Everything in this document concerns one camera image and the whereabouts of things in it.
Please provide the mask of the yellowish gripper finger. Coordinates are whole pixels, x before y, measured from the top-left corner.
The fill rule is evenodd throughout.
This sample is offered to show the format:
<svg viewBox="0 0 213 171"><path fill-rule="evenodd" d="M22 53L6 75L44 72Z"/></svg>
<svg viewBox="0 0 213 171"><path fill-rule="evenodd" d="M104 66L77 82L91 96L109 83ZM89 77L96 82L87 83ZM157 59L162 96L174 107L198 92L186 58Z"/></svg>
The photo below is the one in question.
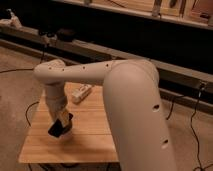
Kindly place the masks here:
<svg viewBox="0 0 213 171"><path fill-rule="evenodd" d="M73 115L67 109L57 113L57 119L60 121L64 130L70 130L72 128L72 117Z"/></svg>

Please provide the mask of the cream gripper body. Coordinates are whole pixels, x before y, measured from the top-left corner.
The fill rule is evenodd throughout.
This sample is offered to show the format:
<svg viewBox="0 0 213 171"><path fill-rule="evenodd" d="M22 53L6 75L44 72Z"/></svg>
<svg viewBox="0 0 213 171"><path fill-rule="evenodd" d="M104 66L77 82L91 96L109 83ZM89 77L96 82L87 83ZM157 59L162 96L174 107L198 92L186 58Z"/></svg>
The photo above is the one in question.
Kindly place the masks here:
<svg viewBox="0 0 213 171"><path fill-rule="evenodd" d="M67 105L67 96L63 85L46 85L45 100L50 116L53 120L57 119L57 115Z"/></svg>

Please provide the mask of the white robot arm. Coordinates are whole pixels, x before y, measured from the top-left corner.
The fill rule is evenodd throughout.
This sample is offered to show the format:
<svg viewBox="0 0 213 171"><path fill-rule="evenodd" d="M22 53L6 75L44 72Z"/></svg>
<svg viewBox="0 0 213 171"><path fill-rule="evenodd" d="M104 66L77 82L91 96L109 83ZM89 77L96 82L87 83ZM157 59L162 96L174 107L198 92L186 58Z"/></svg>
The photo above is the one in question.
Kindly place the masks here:
<svg viewBox="0 0 213 171"><path fill-rule="evenodd" d="M34 68L44 85L59 137L72 128L64 91L67 82L102 87L104 109L122 171L177 171L159 91L159 74L147 60L112 60L68 66L52 60Z"/></svg>

